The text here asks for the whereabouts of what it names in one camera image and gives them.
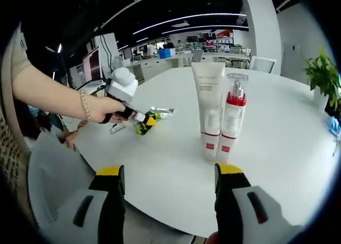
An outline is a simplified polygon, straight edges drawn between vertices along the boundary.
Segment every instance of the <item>spray bottle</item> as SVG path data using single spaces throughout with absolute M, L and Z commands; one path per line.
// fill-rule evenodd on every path
M 248 76 L 228 74 L 228 81 L 231 86 L 226 98 L 222 134 L 216 156 L 221 162 L 228 161 L 231 148 L 240 132 L 246 106 L 245 84 L 248 81 Z

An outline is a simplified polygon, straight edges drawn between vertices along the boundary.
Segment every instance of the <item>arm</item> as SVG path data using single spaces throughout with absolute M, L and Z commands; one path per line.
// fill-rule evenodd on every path
M 15 98 L 44 111 L 78 119 L 87 118 L 77 91 L 55 82 L 34 66 L 25 67 L 12 81 L 12 88 Z M 92 120 L 97 122 L 101 122 L 106 113 L 125 109 L 124 105 L 108 97 L 85 95 L 85 101 Z

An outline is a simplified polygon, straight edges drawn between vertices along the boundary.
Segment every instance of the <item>potted plant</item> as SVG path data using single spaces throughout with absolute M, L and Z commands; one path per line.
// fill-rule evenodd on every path
M 339 75 L 336 66 L 325 51 L 320 50 L 316 59 L 306 60 L 304 69 L 310 80 L 310 90 L 314 90 L 314 103 L 319 110 L 324 110 L 327 102 L 336 110 L 338 107 Z

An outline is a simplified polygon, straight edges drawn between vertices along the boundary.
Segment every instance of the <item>blue box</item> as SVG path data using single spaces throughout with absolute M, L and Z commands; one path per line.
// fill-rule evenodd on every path
M 171 50 L 168 48 L 164 48 L 162 50 L 159 51 L 159 55 L 161 59 L 166 59 L 166 58 L 170 58 L 171 56 Z

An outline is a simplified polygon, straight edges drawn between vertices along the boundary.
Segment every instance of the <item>gold bracelet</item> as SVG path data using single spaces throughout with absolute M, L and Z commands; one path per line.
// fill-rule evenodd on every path
M 91 121 L 91 115 L 90 115 L 90 112 L 89 112 L 89 107 L 87 106 L 87 103 L 85 101 L 85 92 L 83 90 L 80 91 L 80 100 L 82 102 L 82 106 L 83 106 L 83 109 L 86 113 L 86 117 L 87 117 L 87 120 L 88 121 Z

